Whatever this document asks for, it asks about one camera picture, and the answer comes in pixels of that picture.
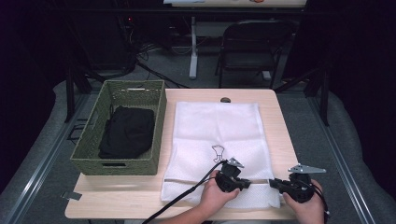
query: green woven basket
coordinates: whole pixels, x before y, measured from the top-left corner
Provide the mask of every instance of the green woven basket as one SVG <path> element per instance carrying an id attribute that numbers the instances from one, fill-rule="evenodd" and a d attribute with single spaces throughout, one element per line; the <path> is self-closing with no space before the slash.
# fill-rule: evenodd
<path id="1" fill-rule="evenodd" d="M 114 160 L 98 157 L 99 144 L 110 118 L 110 105 L 116 109 L 151 109 L 155 115 L 151 149 L 138 159 Z M 106 81 L 70 160 L 84 175 L 156 175 L 163 136 L 166 95 L 163 81 Z"/>

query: black folded fabric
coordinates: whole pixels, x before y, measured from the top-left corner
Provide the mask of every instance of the black folded fabric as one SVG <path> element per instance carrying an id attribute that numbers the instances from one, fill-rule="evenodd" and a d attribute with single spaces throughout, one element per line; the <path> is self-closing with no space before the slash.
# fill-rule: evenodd
<path id="1" fill-rule="evenodd" d="M 151 148 L 154 112 L 119 106 L 106 122 L 99 146 L 102 159 L 136 159 Z"/>

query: paper on desk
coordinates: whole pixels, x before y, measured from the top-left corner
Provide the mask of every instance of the paper on desk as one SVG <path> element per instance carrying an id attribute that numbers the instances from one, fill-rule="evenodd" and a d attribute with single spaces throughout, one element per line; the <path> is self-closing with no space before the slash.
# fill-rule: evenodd
<path id="1" fill-rule="evenodd" d="M 212 146 L 225 149 L 218 152 Z M 270 188 L 273 177 L 258 104 L 178 102 L 172 155 L 163 178 L 161 199 L 170 202 L 190 189 L 219 161 L 235 157 L 245 168 L 240 178 L 254 181 L 225 206 L 232 208 L 279 207 L 279 192 Z M 204 185 L 182 200 L 198 203 Z"/>
<path id="2" fill-rule="evenodd" d="M 172 3 L 203 3 L 205 0 L 163 0 L 164 4 Z"/>

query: desk leg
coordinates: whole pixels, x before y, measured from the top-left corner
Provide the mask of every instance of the desk leg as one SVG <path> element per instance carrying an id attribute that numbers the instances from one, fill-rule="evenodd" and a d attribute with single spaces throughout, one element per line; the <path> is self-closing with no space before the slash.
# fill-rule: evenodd
<path id="1" fill-rule="evenodd" d="M 191 18 L 191 63 L 190 63 L 190 79 L 197 78 L 197 64 L 198 64 L 198 55 L 197 55 L 197 35 L 195 33 L 195 17 Z"/>

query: white desk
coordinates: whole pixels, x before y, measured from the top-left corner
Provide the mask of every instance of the white desk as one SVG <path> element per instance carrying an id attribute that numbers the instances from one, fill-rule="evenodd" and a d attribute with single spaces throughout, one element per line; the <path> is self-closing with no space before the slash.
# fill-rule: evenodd
<path id="1" fill-rule="evenodd" d="M 276 95 L 270 90 L 191 89 L 166 90 L 167 107 L 163 124 L 161 155 L 157 175 L 83 175 L 74 192 L 82 196 L 70 200 L 65 215 L 69 218 L 146 219 L 159 211 L 165 203 L 160 200 L 163 175 L 172 148 L 172 132 L 177 101 L 219 102 L 228 97 L 234 103 L 258 103 L 274 176 L 288 179 L 288 169 L 297 164 L 296 155 L 283 119 Z M 159 218 L 173 217 L 191 208 L 178 202 Z M 221 209 L 212 220 L 223 219 L 295 219 L 294 212 L 284 203 L 280 208 Z"/>
<path id="2" fill-rule="evenodd" d="M 174 3 L 172 7 L 273 7 L 273 8 L 304 8 L 307 0 L 264 0 L 261 3 L 249 0 L 205 0 L 203 3 Z M 196 48 L 196 22 L 191 18 L 191 63 L 190 79 L 197 77 L 198 54 Z"/>

